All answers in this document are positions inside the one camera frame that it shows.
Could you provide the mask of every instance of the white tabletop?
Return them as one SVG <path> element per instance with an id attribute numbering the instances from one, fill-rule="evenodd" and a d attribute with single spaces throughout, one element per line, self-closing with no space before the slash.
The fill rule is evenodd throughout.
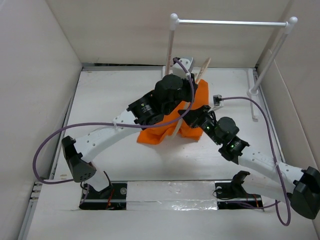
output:
<path id="1" fill-rule="evenodd" d="M 211 68 L 203 78 L 212 95 L 246 96 L 252 69 Z M 154 88 L 162 70 L 83 71 L 80 75 L 68 124 L 110 122 Z M 271 155 L 263 119 L 251 118 L 250 103 L 225 101 L 217 118 L 228 116 L 240 128 L 238 136 L 261 152 Z M 97 127 L 69 129 L 73 138 Z M 112 181 L 218 180 L 248 170 L 226 161 L 205 134 L 198 142 L 176 136 L 159 145 L 136 143 L 133 134 L 102 152 L 94 160 Z M 55 179 L 71 178 L 60 153 Z M 88 211 L 78 210 L 81 189 L 73 182 L 42 187 L 28 239 L 317 239 L 311 220 L 293 212 L 292 223 L 283 227 L 274 209 L 208 211 Z"/>

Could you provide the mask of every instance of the purple cable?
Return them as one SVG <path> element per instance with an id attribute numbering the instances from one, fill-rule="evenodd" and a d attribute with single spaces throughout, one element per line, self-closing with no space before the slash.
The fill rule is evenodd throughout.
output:
<path id="1" fill-rule="evenodd" d="M 82 201 L 80 202 L 80 205 L 83 204 L 83 203 L 85 202 L 85 200 L 87 199 L 88 194 L 89 194 L 89 189 L 90 189 L 90 185 L 87 184 L 87 185 L 86 185 L 86 192 L 85 192 L 85 195 L 84 195 Z"/>
<path id="2" fill-rule="evenodd" d="M 116 125 L 118 127 L 125 127 L 125 128 L 143 128 L 143 129 L 149 129 L 149 128 L 158 128 L 158 127 L 164 127 L 164 126 L 167 126 L 167 125 L 170 125 L 172 123 L 175 123 L 177 121 L 179 121 L 180 119 L 182 119 L 189 111 L 190 109 L 192 108 L 193 104 L 194 104 L 194 101 L 195 101 L 195 89 L 194 89 L 194 85 L 193 85 L 193 82 L 192 82 L 192 79 L 190 77 L 190 74 L 188 74 L 188 70 L 185 68 L 185 66 L 179 62 L 176 58 L 173 59 L 173 61 L 177 64 L 180 65 L 180 67 L 183 69 L 183 71 L 185 72 L 188 80 L 189 80 L 189 83 L 190 83 L 190 87 L 191 87 L 191 103 L 189 105 L 189 107 L 186 109 L 186 111 L 181 115 L 179 116 L 178 118 L 174 119 L 174 120 L 171 120 L 171 121 L 168 121 L 168 122 L 165 122 L 165 123 L 162 123 L 162 124 L 156 124 L 156 125 L 131 125 L 131 124 L 122 124 L 122 123 L 117 123 Z M 33 161 L 32 161 L 32 170 L 33 170 L 33 173 L 36 177 L 36 179 L 43 183 L 43 184 L 49 184 L 49 185 L 54 185 L 54 184 L 62 184 L 62 183 L 68 183 L 68 182 L 72 182 L 73 179 L 68 179 L 68 180 L 61 180 L 61 181 L 46 181 L 46 180 L 43 180 L 38 172 L 37 172 L 37 159 L 38 159 L 38 156 L 39 156 L 39 153 L 40 151 L 42 150 L 42 148 L 47 144 L 47 142 L 49 142 L 49 140 L 51 140 L 55 135 L 67 130 L 67 129 L 71 129 L 71 128 L 76 128 L 76 127 L 83 127 L 83 126 L 111 126 L 113 127 L 114 124 L 111 123 L 111 122 L 84 122 L 84 123 L 76 123 L 76 124 L 72 124 L 72 125 L 69 125 L 69 126 L 65 126 L 65 127 L 62 127 L 58 130 L 56 130 L 55 132 L 53 132 L 51 135 L 49 135 L 41 144 L 40 146 L 38 147 L 38 149 L 36 150 L 35 154 L 34 154 L 34 157 L 33 157 Z"/>
<path id="3" fill-rule="evenodd" d="M 282 187 L 282 190 L 283 190 L 283 194 L 284 194 L 284 199 L 285 199 L 285 204 L 286 204 L 286 210 L 287 210 L 287 213 L 288 213 L 288 217 L 287 217 L 287 222 L 284 222 L 282 219 L 281 219 L 281 216 L 280 216 L 280 213 L 279 213 L 279 207 L 278 207 L 278 203 L 279 201 L 275 200 L 275 209 L 276 209 L 276 214 L 278 216 L 278 219 L 279 221 L 282 223 L 282 225 L 284 226 L 289 226 L 290 222 L 291 222 L 291 209 L 290 209 L 290 204 L 289 204 L 289 199 L 288 199 L 288 196 L 287 196 L 287 190 L 286 190 L 286 186 L 285 186 L 285 182 L 284 182 L 284 179 L 282 177 L 282 174 L 281 174 L 281 170 L 280 170 L 280 167 L 278 166 L 278 161 L 277 161 L 277 157 L 276 157 L 276 153 L 275 153 L 275 148 L 274 148 L 274 144 L 272 142 L 272 137 L 271 137 L 271 130 L 270 130 L 270 126 L 269 126 L 269 123 L 268 123 L 268 119 L 267 119 L 267 116 L 264 112 L 264 110 L 259 106 L 259 104 L 257 102 L 255 102 L 254 100 L 252 100 L 251 98 L 249 97 L 244 97 L 244 96 L 233 96 L 233 97 L 223 97 L 222 100 L 237 100 L 237 99 L 244 99 L 244 100 L 248 100 L 250 102 L 252 102 L 254 105 L 257 106 L 257 108 L 261 111 L 262 115 L 263 115 L 263 118 L 265 120 L 265 123 L 266 123 L 266 129 L 267 129 L 267 132 L 268 132 L 268 137 L 269 137 L 269 142 L 270 142 L 270 147 L 271 147 L 271 152 L 272 152 L 272 157 L 273 157 L 273 161 L 275 163 L 275 166 L 276 166 L 276 171 L 279 175 L 279 179 L 280 179 L 280 183 L 281 183 L 281 187 Z"/>

